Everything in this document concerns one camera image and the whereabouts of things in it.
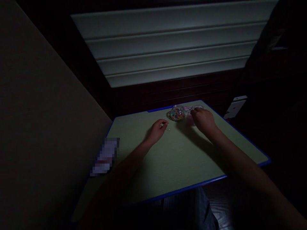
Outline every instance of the plastic container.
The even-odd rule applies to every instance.
[[[185,112],[182,105],[174,105],[173,108],[168,112],[169,119],[173,121],[183,121],[185,118]]]

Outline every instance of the finger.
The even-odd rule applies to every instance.
[[[153,124],[153,127],[158,127],[160,124],[168,124],[168,122],[164,119],[159,119],[157,120],[154,124]]]
[[[194,116],[197,113],[196,110],[191,110],[191,115]]]
[[[164,123],[163,126],[161,126],[161,130],[164,132],[167,128],[168,123]]]

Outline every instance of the blurred object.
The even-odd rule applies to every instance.
[[[224,119],[234,118],[246,102],[245,99],[247,96],[235,97],[227,109]]]
[[[105,138],[101,150],[90,172],[90,176],[100,176],[110,171],[119,147],[119,138]]]

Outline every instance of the pants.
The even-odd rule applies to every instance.
[[[114,229],[218,230],[202,187],[117,212]]]

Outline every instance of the desk surface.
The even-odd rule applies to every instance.
[[[270,162],[261,150],[203,101],[182,105],[192,107],[196,104],[201,104],[211,111],[223,133],[257,164]],[[115,118],[107,135],[120,138],[113,170],[144,140],[157,119],[167,119],[168,111],[170,109],[145,111]],[[123,205],[160,199],[226,177],[223,162],[218,158],[216,149],[196,127],[188,126],[186,120],[170,120],[168,129],[170,132],[165,131],[144,158],[141,168],[136,171],[123,197]],[[88,179],[73,213],[72,222],[80,220],[92,196],[106,177],[107,175]]]

